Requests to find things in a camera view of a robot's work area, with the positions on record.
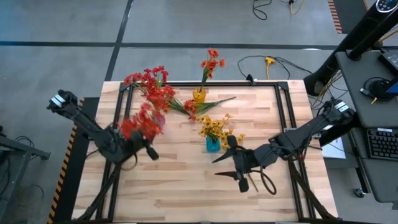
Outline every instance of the yellow vase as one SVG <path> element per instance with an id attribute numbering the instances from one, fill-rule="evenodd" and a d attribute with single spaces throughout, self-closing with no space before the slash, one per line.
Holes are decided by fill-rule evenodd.
<path id="1" fill-rule="evenodd" d="M 195 101 L 195 103 L 204 103 L 205 102 L 205 98 L 206 98 L 206 91 L 204 89 L 202 89 L 200 91 L 200 88 L 196 88 L 193 92 L 193 100 Z"/>

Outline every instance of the black floor stripe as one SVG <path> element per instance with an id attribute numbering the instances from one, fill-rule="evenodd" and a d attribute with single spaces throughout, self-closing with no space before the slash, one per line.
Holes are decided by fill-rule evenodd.
<path id="1" fill-rule="evenodd" d="M 211 43 L 122 43 L 121 47 L 135 48 L 217 48 L 217 49 L 281 49 L 335 50 L 337 45 L 297 45 L 297 44 L 211 44 Z"/>
<path id="2" fill-rule="evenodd" d="M 108 69 L 106 71 L 105 81 L 112 80 L 114 66 L 116 65 L 116 60 L 118 59 L 121 42 L 124 36 L 124 31 L 126 31 L 127 21 L 129 20 L 132 2 L 133 0 L 128 0 L 126 9 L 124 10 L 122 23 L 120 24 L 120 29 L 118 33 L 118 38 L 116 39 L 116 45 L 113 48 L 111 60 L 109 61 Z"/>
<path id="3" fill-rule="evenodd" d="M 0 46 L 31 47 L 114 47 L 112 42 L 40 42 L 40 41 L 0 41 Z"/>

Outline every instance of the gray desk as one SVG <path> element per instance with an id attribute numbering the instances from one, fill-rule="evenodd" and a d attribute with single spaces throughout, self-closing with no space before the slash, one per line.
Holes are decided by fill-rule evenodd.
<path id="1" fill-rule="evenodd" d="M 350 60 L 345 52 L 338 52 L 336 58 L 353 99 L 356 112 L 365 128 L 393 128 L 398 127 L 398 102 L 396 99 L 383 102 L 377 101 L 373 105 L 359 89 L 364 82 L 372 77 L 392 80 L 392 73 L 377 59 L 381 53 L 366 52 L 359 61 Z"/>
<path id="2" fill-rule="evenodd" d="M 359 92 L 368 78 L 393 78 L 391 72 L 378 61 L 379 55 L 379 52 L 366 52 L 361 60 L 355 62 L 350 60 L 345 52 L 338 52 L 336 58 L 362 126 L 352 129 L 351 136 L 374 198 L 378 202 L 398 202 L 398 162 L 369 159 L 366 152 L 368 144 L 364 128 L 398 127 L 396 99 L 389 102 L 375 102 L 372 105 L 370 100 Z"/>

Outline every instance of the red artificial flower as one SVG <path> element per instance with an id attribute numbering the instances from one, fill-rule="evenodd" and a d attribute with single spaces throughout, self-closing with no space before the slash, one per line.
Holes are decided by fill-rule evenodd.
<path id="1" fill-rule="evenodd" d="M 142 95 L 146 97 L 148 101 L 153 104 L 155 110 L 163 110 L 167 112 L 170 101 L 173 99 L 175 92 L 171 86 L 161 87 L 158 83 L 158 73 L 162 74 L 162 82 L 167 81 L 169 73 L 164 70 L 164 66 L 160 65 L 158 67 L 151 69 L 145 69 L 145 74 L 138 72 L 131 74 L 124 80 L 126 85 L 130 85 L 132 82 L 141 81 Z M 145 110 L 149 110 L 147 105 L 143 105 Z"/>
<path id="2" fill-rule="evenodd" d="M 165 83 L 167 81 L 167 76 L 169 73 L 167 71 L 161 71 L 162 72 L 162 83 Z"/>
<path id="3" fill-rule="evenodd" d="M 159 70 L 159 68 L 154 68 L 154 69 L 152 69 L 152 74 L 154 74 L 154 76 L 156 77 L 157 76 L 157 72 L 159 72 L 160 70 Z"/>
<path id="4" fill-rule="evenodd" d="M 188 118 L 188 119 L 196 120 L 196 119 L 197 119 L 197 117 L 196 117 L 194 114 L 191 114 L 191 116 L 189 116 L 189 118 Z"/>
<path id="5" fill-rule="evenodd" d="M 213 59 L 213 60 L 209 61 L 209 63 L 207 64 L 207 68 L 210 71 L 213 71 L 216 68 L 217 64 L 218 64 L 218 62 Z"/>
<path id="6" fill-rule="evenodd" d="M 124 79 L 124 82 L 123 82 L 124 85 L 128 86 L 128 85 L 132 84 L 132 76 L 133 76 L 133 74 L 128 75 L 128 76 Z"/>
<path id="7" fill-rule="evenodd" d="M 218 57 L 218 51 L 217 50 L 209 49 L 208 52 L 209 52 L 210 57 L 213 57 L 213 58 L 217 58 Z"/>
<path id="8" fill-rule="evenodd" d="M 184 109 L 190 110 L 193 106 L 195 106 L 194 100 L 187 100 L 184 102 Z"/>
<path id="9" fill-rule="evenodd" d="M 206 67 L 206 65 L 207 65 L 207 60 L 203 60 L 203 61 L 201 62 L 201 64 L 200 64 L 200 66 L 201 66 L 202 68 Z"/>
<path id="10" fill-rule="evenodd" d="M 142 110 L 150 110 L 152 108 L 152 105 L 148 102 L 145 102 L 143 104 L 141 104 L 141 109 Z"/>
<path id="11" fill-rule="evenodd" d="M 141 110 L 132 119 L 125 119 L 120 127 L 121 133 L 129 139 L 133 131 L 140 131 L 150 141 L 162 132 L 164 116 L 150 103 L 141 105 Z"/>
<path id="12" fill-rule="evenodd" d="M 223 58 L 220 60 L 220 67 L 221 68 L 225 67 L 225 59 L 223 59 Z"/>
<path id="13" fill-rule="evenodd" d="M 137 73 L 135 73 L 133 76 L 132 76 L 132 80 L 133 81 L 139 81 L 139 80 L 141 80 L 142 79 L 142 74 L 141 74 L 141 72 L 137 72 Z"/>

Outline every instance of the desk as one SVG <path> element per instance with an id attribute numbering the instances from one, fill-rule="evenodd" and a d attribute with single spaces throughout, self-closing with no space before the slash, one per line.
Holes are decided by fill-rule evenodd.
<path id="1" fill-rule="evenodd" d="M 358 128 L 352 129 L 351 136 L 356 143 L 357 153 L 362 158 L 363 168 L 370 183 L 375 199 L 378 202 L 398 202 L 398 179 L 396 176 L 398 162 L 380 159 L 368 159 L 363 134 L 364 128 L 398 127 L 398 103 L 396 99 L 388 102 L 375 102 L 370 104 L 359 89 L 371 77 L 392 79 L 391 72 L 378 60 L 379 52 L 366 52 L 361 60 L 350 60 L 345 52 L 336 53 L 336 58 L 341 72 L 352 97 L 359 118 Z"/>
<path id="2" fill-rule="evenodd" d="M 303 125 L 312 119 L 304 83 L 301 80 L 289 81 L 289 89 L 295 120 L 299 126 Z M 96 115 L 96 122 L 103 128 L 113 120 L 118 90 L 119 82 L 104 83 Z M 176 98 L 189 100 L 192 90 L 192 87 L 175 87 Z M 237 96 L 235 100 L 209 110 L 208 114 L 214 119 L 222 119 L 225 113 L 234 116 L 230 119 L 229 127 L 234 128 L 235 134 L 246 134 L 245 147 L 257 148 L 281 132 L 273 88 L 229 86 L 207 87 L 205 90 L 208 101 Z M 131 114 L 137 112 L 143 102 L 141 93 L 134 90 Z M 173 110 L 165 118 L 164 134 L 157 136 L 154 141 L 154 149 L 160 159 L 151 161 L 145 151 L 140 151 L 137 167 L 121 172 L 114 222 L 297 221 L 285 161 L 278 160 L 265 170 L 277 187 L 276 195 L 268 193 L 258 175 L 252 177 L 259 193 L 251 186 L 248 192 L 242 194 L 233 179 L 214 175 L 215 172 L 234 170 L 234 164 L 232 159 L 211 163 L 221 154 L 205 152 L 205 140 L 198 135 L 201 130 L 199 124 Z M 95 146 L 90 144 L 88 152 L 93 150 Z M 73 218 L 79 217 L 99 192 L 104 163 L 105 159 L 99 154 L 86 160 Z M 134 158 L 131 158 L 123 167 L 128 168 L 133 164 Z M 325 208 L 337 216 L 322 152 L 308 149 L 306 166 L 313 192 Z M 105 211 L 108 211 L 109 194 Z M 304 202 L 303 192 L 300 196 Z M 304 202 L 303 209 L 308 214 L 306 208 Z"/>

